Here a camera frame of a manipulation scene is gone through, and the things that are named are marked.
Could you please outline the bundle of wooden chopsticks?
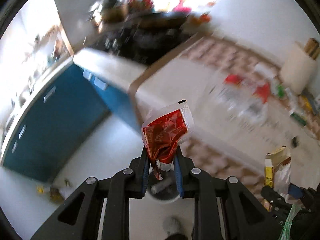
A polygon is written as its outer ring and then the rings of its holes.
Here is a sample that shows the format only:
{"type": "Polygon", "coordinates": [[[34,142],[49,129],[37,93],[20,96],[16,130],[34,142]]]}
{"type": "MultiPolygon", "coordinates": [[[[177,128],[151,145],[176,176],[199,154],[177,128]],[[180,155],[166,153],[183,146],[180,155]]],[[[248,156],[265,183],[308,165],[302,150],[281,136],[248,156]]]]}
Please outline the bundle of wooden chopsticks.
{"type": "Polygon", "coordinates": [[[309,38],[304,47],[304,52],[313,60],[316,60],[319,55],[319,42],[315,38],[309,38]]]}

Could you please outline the colourful fridge magnet decorations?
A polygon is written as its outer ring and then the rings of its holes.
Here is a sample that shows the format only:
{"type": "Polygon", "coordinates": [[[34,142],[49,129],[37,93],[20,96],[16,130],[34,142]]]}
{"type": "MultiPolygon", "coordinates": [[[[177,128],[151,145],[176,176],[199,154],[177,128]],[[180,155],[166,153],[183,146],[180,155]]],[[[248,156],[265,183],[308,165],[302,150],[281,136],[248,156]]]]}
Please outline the colourful fridge magnet decorations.
{"type": "Polygon", "coordinates": [[[130,15],[147,15],[151,13],[170,12],[189,16],[193,25],[202,25],[212,20],[210,11],[217,0],[123,0],[130,15]]]}

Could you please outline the red white sugar bag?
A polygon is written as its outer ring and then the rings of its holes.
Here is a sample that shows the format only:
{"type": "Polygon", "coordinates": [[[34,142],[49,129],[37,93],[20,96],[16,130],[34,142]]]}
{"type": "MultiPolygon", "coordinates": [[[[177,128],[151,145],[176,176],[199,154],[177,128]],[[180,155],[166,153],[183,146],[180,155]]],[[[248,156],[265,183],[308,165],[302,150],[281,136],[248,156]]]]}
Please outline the red white sugar bag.
{"type": "Polygon", "coordinates": [[[237,74],[229,74],[218,93],[221,103],[229,111],[252,124],[263,124],[268,118],[269,83],[258,83],[237,74]]]}

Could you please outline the white round trash bin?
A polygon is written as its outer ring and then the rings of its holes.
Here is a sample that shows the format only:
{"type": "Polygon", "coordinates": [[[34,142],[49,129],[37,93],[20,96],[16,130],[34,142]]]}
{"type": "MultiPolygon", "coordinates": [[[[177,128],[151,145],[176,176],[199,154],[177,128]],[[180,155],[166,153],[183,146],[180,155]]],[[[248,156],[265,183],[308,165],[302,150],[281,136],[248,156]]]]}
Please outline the white round trash bin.
{"type": "Polygon", "coordinates": [[[161,171],[162,180],[158,180],[150,170],[146,196],[159,204],[170,204],[178,200],[180,194],[176,186],[174,170],[161,171]]]}

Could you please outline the checkered beige table mat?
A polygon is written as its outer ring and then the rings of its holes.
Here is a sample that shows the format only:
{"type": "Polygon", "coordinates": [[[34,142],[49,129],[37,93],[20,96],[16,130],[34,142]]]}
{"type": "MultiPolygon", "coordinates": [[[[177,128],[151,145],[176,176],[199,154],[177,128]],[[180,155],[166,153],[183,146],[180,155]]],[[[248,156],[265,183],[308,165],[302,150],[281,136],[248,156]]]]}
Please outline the checkered beige table mat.
{"type": "Polygon", "coordinates": [[[219,94],[228,74],[260,80],[252,71],[258,59],[226,40],[195,35],[167,53],[129,86],[136,116],[144,122],[161,108],[186,100],[194,130],[183,152],[218,177],[237,176],[259,191],[265,155],[282,146],[291,154],[293,185],[315,189],[319,184],[319,137],[302,127],[275,98],[267,116],[254,120],[229,108],[219,94]]]}

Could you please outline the small red foil wrapper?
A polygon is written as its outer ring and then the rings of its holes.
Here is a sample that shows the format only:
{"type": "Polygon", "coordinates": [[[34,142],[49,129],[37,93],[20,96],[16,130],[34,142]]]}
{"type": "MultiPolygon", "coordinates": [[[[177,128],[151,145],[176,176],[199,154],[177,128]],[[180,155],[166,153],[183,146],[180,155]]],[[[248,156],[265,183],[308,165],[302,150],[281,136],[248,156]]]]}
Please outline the small red foil wrapper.
{"type": "Polygon", "coordinates": [[[150,112],[141,134],[156,179],[162,180],[161,172],[170,170],[178,146],[193,130],[194,119],[185,99],[150,112]]]}

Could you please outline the black gas stove top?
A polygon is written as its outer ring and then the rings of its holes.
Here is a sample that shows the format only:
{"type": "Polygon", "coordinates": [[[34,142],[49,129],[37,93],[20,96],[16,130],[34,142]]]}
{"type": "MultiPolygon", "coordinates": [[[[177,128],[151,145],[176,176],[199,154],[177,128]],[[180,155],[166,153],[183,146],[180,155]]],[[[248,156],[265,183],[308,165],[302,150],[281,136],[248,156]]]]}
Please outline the black gas stove top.
{"type": "Polygon", "coordinates": [[[130,17],[106,27],[87,47],[150,66],[191,37],[183,31],[187,19],[185,12],[130,17]]]}

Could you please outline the cooking oil bottle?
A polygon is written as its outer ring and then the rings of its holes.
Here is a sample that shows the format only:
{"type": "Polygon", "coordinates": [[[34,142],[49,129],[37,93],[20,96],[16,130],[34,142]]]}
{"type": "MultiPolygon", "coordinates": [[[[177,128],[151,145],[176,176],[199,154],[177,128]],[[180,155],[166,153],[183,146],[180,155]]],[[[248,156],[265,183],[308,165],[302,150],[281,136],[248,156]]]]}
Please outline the cooking oil bottle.
{"type": "Polygon", "coordinates": [[[37,184],[36,192],[41,195],[46,195],[51,202],[63,202],[64,197],[60,193],[60,188],[55,185],[37,184]]]}

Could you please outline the cream ribbed utensil holder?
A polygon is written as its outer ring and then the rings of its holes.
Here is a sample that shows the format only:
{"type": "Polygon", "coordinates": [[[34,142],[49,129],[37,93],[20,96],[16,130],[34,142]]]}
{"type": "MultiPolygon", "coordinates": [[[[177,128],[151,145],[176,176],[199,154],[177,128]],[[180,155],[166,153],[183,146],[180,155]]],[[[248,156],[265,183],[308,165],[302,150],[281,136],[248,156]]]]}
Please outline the cream ribbed utensil holder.
{"type": "Polygon", "coordinates": [[[279,76],[284,86],[300,95],[317,69],[317,61],[312,59],[299,42],[295,42],[279,76]]]}

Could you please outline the grey left slipper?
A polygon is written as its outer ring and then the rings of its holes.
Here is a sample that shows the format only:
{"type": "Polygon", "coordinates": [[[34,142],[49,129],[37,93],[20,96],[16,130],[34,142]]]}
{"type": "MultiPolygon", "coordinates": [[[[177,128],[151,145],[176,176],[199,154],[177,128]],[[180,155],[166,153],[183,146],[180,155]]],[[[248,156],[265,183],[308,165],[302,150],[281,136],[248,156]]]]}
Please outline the grey left slipper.
{"type": "Polygon", "coordinates": [[[175,234],[183,234],[183,226],[180,220],[176,217],[167,217],[163,222],[163,230],[167,236],[175,234]]]}

